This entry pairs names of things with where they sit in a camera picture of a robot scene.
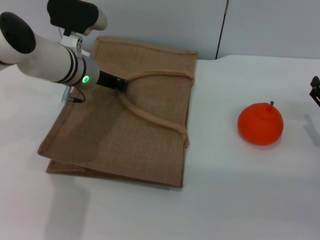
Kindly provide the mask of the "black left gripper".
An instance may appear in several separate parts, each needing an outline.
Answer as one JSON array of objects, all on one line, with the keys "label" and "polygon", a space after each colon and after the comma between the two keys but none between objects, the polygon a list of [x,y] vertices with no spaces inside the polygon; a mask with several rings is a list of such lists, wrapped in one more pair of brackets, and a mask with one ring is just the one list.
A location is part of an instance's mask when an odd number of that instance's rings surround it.
[{"label": "black left gripper", "polygon": [[125,92],[128,86],[128,80],[117,78],[112,74],[100,71],[97,85],[110,89],[117,89],[120,92]]}]

